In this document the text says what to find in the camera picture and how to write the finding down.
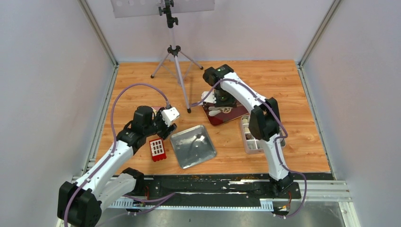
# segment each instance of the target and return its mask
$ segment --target white grid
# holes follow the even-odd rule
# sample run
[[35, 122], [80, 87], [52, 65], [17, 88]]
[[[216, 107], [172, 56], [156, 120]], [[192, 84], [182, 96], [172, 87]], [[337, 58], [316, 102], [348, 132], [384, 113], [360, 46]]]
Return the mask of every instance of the white grid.
[[162, 140], [160, 139], [150, 142], [150, 151], [152, 152], [153, 157], [164, 154]]

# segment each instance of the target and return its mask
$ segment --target tripod leg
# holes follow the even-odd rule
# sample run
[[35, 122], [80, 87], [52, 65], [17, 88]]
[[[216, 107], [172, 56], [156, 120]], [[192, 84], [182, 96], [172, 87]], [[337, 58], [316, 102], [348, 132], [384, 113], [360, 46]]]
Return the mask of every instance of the tripod leg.
[[187, 111], [188, 111], [188, 113], [190, 113], [191, 112], [191, 108], [189, 106], [187, 92], [185, 91], [184, 80], [183, 80], [183, 76], [181, 75], [180, 63], [178, 61], [178, 57], [177, 56], [174, 56], [174, 61], [175, 61], [175, 70], [177, 71], [178, 79], [180, 80], [181, 88], [183, 89], [183, 92], [184, 92], [185, 104], [187, 105]]
[[197, 63], [196, 61], [194, 61], [190, 56], [186, 55], [183, 51], [180, 51], [180, 53], [182, 53], [186, 58], [188, 58], [190, 61], [192, 61], [195, 65], [197, 65], [199, 67], [199, 69], [203, 69], [203, 66], [199, 65], [199, 63]]
[[156, 67], [156, 70], [152, 73], [152, 75], [150, 75], [150, 78], [154, 78], [157, 71], [159, 71], [160, 67], [163, 65], [164, 61], [167, 59], [169, 53], [167, 53], [167, 55], [162, 59], [162, 61], [159, 63], [159, 65]]

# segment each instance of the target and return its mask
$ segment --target black clamp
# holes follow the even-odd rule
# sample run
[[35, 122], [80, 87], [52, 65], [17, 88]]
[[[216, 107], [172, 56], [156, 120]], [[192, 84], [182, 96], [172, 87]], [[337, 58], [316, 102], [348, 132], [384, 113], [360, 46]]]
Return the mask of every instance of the black clamp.
[[178, 55], [178, 53], [181, 51], [180, 46], [175, 46], [175, 49], [173, 50], [173, 47], [170, 45], [169, 48], [167, 48], [167, 52], [172, 54], [174, 57]]

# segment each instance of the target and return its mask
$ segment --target robotic arm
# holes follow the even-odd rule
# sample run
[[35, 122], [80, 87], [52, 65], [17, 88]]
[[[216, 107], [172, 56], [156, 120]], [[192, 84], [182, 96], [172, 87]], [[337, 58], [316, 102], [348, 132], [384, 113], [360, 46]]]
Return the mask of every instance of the robotic arm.
[[[87, 183], [78, 192], [68, 213], [68, 223], [78, 227], [94, 227], [102, 211], [121, 196], [129, 192], [141, 192], [144, 187], [144, 174], [125, 169], [114, 181], [110, 181], [118, 168], [130, 159], [146, 143], [146, 138], [157, 134], [162, 139], [177, 128], [173, 123], [180, 114], [175, 107], [161, 108], [153, 117], [153, 108], [139, 106], [133, 120], [128, 122], [117, 135], [114, 153], [112, 147], [85, 175], [74, 184], [65, 182], [59, 190], [57, 216], [64, 219], [65, 209], [78, 185]], [[100, 169], [89, 179], [93, 172]]]
[[[279, 124], [275, 121], [272, 114], [270, 114], [267, 107], [260, 102], [263, 100], [274, 111], [275, 115], [280, 119], [279, 106], [274, 98], [267, 99], [255, 92], [252, 88], [247, 86], [228, 65], [223, 65], [217, 69], [210, 67], [205, 70], [203, 79], [211, 86], [214, 86], [219, 80], [231, 79], [233, 81], [224, 80], [220, 82], [204, 102], [213, 103], [214, 107], [227, 109], [235, 108], [236, 100], [238, 100], [250, 113], [249, 130], [251, 134], [259, 140], [264, 154], [269, 164], [269, 175], [271, 180], [275, 183], [275, 191], [280, 193], [286, 190], [293, 182], [292, 176], [283, 168], [285, 165], [283, 152], [281, 146], [278, 145], [278, 154], [282, 163], [280, 163], [275, 150], [274, 141], [280, 136]], [[207, 95], [207, 92], [202, 94], [202, 98]]]

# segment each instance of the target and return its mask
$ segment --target gray floor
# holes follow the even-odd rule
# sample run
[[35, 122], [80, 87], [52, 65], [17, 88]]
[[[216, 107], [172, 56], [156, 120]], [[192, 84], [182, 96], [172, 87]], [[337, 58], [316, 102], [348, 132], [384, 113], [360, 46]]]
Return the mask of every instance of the gray floor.
[[[294, 211], [297, 203], [293, 202]], [[107, 209], [99, 224], [126, 211]], [[336, 202], [307, 202], [294, 217], [281, 220], [270, 212], [155, 210], [149, 214], [123, 216], [102, 227], [345, 227]]]

